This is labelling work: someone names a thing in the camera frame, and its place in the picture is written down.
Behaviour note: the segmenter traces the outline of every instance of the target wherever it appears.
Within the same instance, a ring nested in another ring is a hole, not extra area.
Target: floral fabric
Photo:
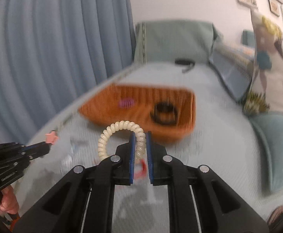
[[[251,10],[256,39],[254,71],[244,105],[249,115],[283,113],[283,33],[270,19]]]

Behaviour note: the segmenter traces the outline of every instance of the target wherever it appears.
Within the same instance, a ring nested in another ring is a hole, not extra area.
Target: orange basket
[[[134,99],[135,103],[129,109],[119,107],[119,102],[125,98]],[[177,124],[174,126],[157,124],[150,116],[155,104],[167,101],[178,111]],[[111,84],[83,104],[79,113],[102,126],[129,120],[139,124],[144,132],[151,131],[154,141],[173,143],[193,131],[195,95],[186,89]]]

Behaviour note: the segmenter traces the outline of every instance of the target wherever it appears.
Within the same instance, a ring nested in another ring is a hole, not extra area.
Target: pink star hair clip
[[[51,133],[45,135],[45,142],[53,145],[55,144],[58,138],[59,137],[57,136],[57,132],[53,130],[51,131]]]

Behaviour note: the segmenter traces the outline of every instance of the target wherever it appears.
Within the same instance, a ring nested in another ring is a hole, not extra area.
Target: bed
[[[122,84],[184,87],[196,95],[196,125],[190,136],[167,144],[168,154],[184,164],[206,164],[230,185],[263,219],[283,204],[283,189],[271,194],[267,185],[264,151],[242,107],[226,93],[217,73],[203,63],[190,72],[170,62],[134,64],[103,85],[82,96],[51,120],[31,140],[57,130],[60,139],[43,159],[34,160],[15,186],[20,214],[26,212],[75,165],[90,167],[98,162],[99,127],[77,112],[78,107],[106,85]],[[128,136],[116,134],[108,153],[126,143]],[[114,198],[113,232],[167,232],[169,228],[167,188],[153,187],[148,178],[128,187],[117,186]]]

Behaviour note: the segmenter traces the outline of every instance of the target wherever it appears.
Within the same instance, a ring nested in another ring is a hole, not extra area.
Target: curtain fold
[[[0,143],[26,143],[134,43],[129,0],[0,0]]]

